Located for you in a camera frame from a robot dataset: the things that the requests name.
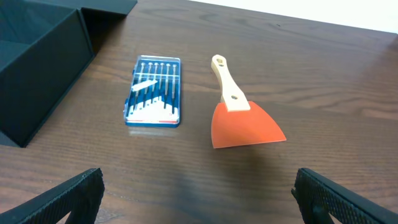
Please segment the orange scraper with wooden handle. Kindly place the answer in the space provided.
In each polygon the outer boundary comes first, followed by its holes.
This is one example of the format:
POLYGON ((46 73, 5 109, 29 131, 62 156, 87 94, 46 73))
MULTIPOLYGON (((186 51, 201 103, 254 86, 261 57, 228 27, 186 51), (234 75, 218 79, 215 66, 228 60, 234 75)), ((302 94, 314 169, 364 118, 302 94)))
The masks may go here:
POLYGON ((255 102, 247 100, 223 56, 214 55, 211 68, 221 90, 221 101, 211 122, 211 141, 215 149, 286 140, 274 119, 255 102))

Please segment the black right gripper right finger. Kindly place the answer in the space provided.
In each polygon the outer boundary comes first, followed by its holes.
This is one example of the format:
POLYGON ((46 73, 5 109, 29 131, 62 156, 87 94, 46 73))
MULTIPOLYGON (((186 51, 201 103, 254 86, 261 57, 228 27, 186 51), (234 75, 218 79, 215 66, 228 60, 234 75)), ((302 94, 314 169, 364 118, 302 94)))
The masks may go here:
POLYGON ((297 171, 292 195, 304 223, 397 223, 397 214, 308 168, 297 171))

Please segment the blue precision screwdriver set case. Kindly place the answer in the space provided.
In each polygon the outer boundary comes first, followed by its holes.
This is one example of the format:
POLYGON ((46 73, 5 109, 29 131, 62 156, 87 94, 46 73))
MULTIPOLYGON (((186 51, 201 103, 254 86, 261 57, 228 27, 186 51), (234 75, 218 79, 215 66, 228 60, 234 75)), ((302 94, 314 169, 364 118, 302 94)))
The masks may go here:
POLYGON ((181 60, 140 55, 132 71, 123 118, 128 126, 176 128, 180 125, 181 60))

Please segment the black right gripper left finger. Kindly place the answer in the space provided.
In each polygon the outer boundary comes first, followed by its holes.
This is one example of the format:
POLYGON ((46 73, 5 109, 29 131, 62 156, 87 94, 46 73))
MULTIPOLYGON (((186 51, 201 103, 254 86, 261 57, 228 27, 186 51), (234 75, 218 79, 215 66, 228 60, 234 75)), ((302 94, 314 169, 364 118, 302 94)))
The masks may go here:
POLYGON ((94 223, 104 194, 101 169, 88 169, 1 214, 1 223, 94 223))

